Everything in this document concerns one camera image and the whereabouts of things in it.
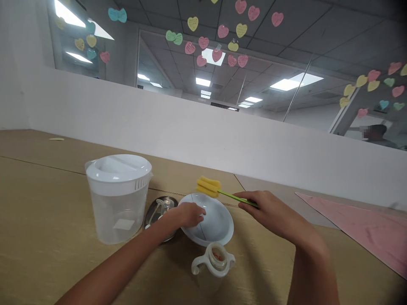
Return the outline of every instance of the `yellow sponge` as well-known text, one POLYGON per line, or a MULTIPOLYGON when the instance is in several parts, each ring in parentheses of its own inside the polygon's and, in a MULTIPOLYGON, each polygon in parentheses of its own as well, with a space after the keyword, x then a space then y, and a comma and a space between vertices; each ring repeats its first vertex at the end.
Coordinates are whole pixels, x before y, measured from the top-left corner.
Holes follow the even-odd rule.
POLYGON ((204 176, 196 182, 196 190, 200 193, 204 193, 212 198, 219 196, 218 190, 222 188, 222 184, 219 181, 208 179, 204 176))

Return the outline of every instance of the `hand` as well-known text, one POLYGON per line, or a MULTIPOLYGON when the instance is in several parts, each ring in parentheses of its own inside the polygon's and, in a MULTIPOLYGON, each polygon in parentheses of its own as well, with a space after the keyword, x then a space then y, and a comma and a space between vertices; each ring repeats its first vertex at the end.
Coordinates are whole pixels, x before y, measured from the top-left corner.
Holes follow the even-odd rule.
POLYGON ((266 229, 296 246, 306 247, 309 243, 322 241, 305 218, 269 191, 245 191, 234 195, 255 201, 259 210, 242 202, 239 203, 239 208, 248 212, 266 229))
POLYGON ((204 219, 201 215, 206 215, 206 211, 194 202, 183 202, 166 214, 173 215, 180 227, 195 227, 204 219))

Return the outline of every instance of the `person's left hand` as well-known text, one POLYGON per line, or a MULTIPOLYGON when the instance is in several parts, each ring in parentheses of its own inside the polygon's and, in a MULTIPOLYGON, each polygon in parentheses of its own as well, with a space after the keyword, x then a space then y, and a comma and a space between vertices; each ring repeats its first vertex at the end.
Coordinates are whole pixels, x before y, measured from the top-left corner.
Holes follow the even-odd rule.
POLYGON ((204 219, 201 215, 206 215, 206 211, 194 202, 183 202, 166 214, 175 217, 180 227, 195 227, 204 219))

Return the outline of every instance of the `green brush handle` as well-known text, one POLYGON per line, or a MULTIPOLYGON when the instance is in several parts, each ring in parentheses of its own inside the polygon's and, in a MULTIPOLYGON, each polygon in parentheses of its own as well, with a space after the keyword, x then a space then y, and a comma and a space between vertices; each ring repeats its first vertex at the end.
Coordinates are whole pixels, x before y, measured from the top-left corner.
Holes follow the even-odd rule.
POLYGON ((239 197, 230 195, 230 194, 225 193, 224 191, 221 191, 221 190, 218 190, 218 192, 221 193, 221 194, 223 194, 223 195, 225 195, 225 196, 227 196, 227 197, 233 198, 233 199, 235 199, 235 200, 237 200, 237 201, 244 202, 244 203, 247 203, 248 205, 254 206, 254 207, 257 208, 257 209, 259 208, 259 206, 258 206, 256 203, 247 201, 246 199, 243 199, 243 198, 239 198, 239 197))

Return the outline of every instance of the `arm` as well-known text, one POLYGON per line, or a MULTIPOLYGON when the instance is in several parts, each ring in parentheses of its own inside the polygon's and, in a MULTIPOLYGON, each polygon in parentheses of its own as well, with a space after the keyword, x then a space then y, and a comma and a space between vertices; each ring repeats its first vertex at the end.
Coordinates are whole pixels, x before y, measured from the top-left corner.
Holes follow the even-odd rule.
POLYGON ((169 210, 76 283, 56 305, 111 304, 154 249, 174 230, 196 226, 204 219, 201 214, 206 214, 203 208, 188 202, 169 210))
POLYGON ((268 191, 241 192, 240 198, 257 202, 239 207, 274 234, 296 247, 288 305, 339 305, 335 271, 322 237, 300 214, 268 191))

